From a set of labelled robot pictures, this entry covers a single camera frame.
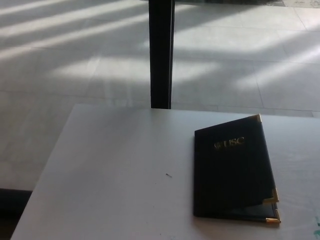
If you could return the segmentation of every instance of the padfolio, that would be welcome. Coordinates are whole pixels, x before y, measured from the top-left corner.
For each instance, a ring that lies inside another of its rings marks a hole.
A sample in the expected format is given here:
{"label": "padfolio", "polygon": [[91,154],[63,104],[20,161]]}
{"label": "padfolio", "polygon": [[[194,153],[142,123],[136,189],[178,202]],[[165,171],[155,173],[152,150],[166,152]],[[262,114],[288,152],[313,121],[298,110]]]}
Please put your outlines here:
{"label": "padfolio", "polygon": [[260,115],[194,132],[193,214],[279,224]]}

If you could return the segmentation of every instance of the tiled floor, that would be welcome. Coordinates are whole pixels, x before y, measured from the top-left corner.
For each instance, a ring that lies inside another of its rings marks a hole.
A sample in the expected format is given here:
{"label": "tiled floor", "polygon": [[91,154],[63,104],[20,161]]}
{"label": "tiled floor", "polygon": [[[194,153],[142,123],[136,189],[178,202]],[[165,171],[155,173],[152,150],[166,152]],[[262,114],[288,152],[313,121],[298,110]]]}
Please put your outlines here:
{"label": "tiled floor", "polygon": [[[0,188],[32,190],[76,103],[149,107],[142,0],[0,1]],[[177,3],[172,108],[320,117],[320,9]]]}

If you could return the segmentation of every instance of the white table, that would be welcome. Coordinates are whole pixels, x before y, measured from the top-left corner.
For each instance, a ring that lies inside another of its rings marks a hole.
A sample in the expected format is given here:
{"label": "white table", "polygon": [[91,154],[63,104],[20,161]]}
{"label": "white table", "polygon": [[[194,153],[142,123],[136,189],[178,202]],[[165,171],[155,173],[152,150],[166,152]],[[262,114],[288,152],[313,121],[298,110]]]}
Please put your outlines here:
{"label": "white table", "polygon": [[262,116],[280,227],[192,216],[194,131],[245,116],[76,105],[12,239],[316,239],[316,118]]}

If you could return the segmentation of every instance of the gold corner protector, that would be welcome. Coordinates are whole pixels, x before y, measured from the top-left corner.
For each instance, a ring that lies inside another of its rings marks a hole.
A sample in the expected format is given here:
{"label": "gold corner protector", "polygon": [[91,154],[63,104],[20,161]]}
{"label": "gold corner protector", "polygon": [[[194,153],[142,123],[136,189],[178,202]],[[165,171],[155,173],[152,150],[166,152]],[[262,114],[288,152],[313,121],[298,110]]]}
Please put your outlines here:
{"label": "gold corner protector", "polygon": [[261,119],[261,115],[260,114],[256,115],[256,119],[258,120],[258,122],[262,123],[262,119]]}
{"label": "gold corner protector", "polygon": [[280,215],[279,215],[279,210],[278,209],[275,210],[275,215],[276,215],[276,218],[279,220],[279,223],[281,223],[281,219],[280,219]]}
{"label": "gold corner protector", "polygon": [[280,224],[281,223],[281,221],[276,218],[266,218],[265,221],[267,224]]}
{"label": "gold corner protector", "polygon": [[261,115],[259,113],[253,116],[249,116],[249,118],[255,119],[258,122],[262,123]]}
{"label": "gold corner protector", "polygon": [[272,197],[271,198],[266,198],[262,201],[263,204],[275,204],[279,202],[279,198],[278,198],[278,192],[277,189],[274,188],[272,190]]}
{"label": "gold corner protector", "polygon": [[280,224],[281,220],[280,220],[280,215],[279,215],[279,210],[276,209],[275,210],[275,215],[276,218],[266,218],[265,221],[267,224]]}

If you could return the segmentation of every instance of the metal post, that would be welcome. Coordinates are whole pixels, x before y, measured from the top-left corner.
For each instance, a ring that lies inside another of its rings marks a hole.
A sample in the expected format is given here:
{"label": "metal post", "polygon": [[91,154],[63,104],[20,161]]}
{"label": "metal post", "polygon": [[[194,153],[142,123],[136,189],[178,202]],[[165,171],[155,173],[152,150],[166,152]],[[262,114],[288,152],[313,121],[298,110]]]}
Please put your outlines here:
{"label": "metal post", "polygon": [[175,0],[149,0],[151,108],[171,109]]}

